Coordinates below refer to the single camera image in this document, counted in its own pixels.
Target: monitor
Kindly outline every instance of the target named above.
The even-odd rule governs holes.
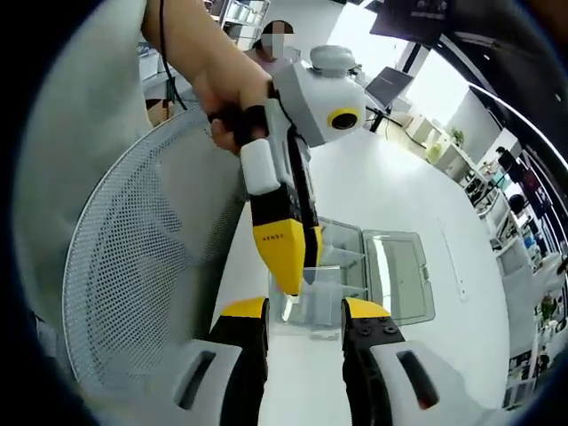
[[[386,67],[369,83],[365,91],[378,102],[379,106],[388,108],[412,80],[411,75]]]
[[[451,0],[385,0],[371,34],[433,46],[446,29],[451,3]]]

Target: white mesh chair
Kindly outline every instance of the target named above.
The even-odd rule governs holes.
[[[63,321],[90,394],[140,396],[192,337],[209,332],[245,197],[239,160],[200,109],[139,140],[107,172],[75,229]]]

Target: ceiling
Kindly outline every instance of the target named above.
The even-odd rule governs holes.
[[[348,1],[361,3],[361,0]],[[466,79],[493,92],[527,117],[568,159],[565,0],[449,0],[449,3],[444,31],[448,43],[438,43],[432,48]],[[375,1],[367,9],[380,12],[382,5],[382,1]],[[477,96],[538,158],[560,194],[559,201],[568,206],[565,194],[568,170],[550,147],[514,114],[486,95]]]

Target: office desk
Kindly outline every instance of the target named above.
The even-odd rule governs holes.
[[[311,172],[319,215],[362,229],[420,234],[436,317],[403,326],[402,332],[460,371],[480,404],[501,406],[509,365],[507,305],[493,252],[463,190],[427,162],[366,130],[313,149]],[[227,258],[214,321],[230,302],[268,295],[268,283],[247,206]],[[341,398],[342,355],[340,344],[318,343],[311,350],[271,330],[261,424],[300,424],[297,415],[314,411],[319,417],[312,424],[349,420],[347,398]]]

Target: black cable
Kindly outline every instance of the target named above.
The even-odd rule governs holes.
[[[166,35],[163,28],[163,5],[165,0],[160,0],[160,50],[162,51],[162,64],[166,68],[166,74],[168,75],[168,80],[170,81],[170,86],[174,94],[174,98],[176,101],[187,111],[187,106],[185,106],[184,101],[179,96],[178,88],[176,87],[176,82],[174,81],[174,77],[171,75],[170,66],[168,65],[168,61],[166,58]]]

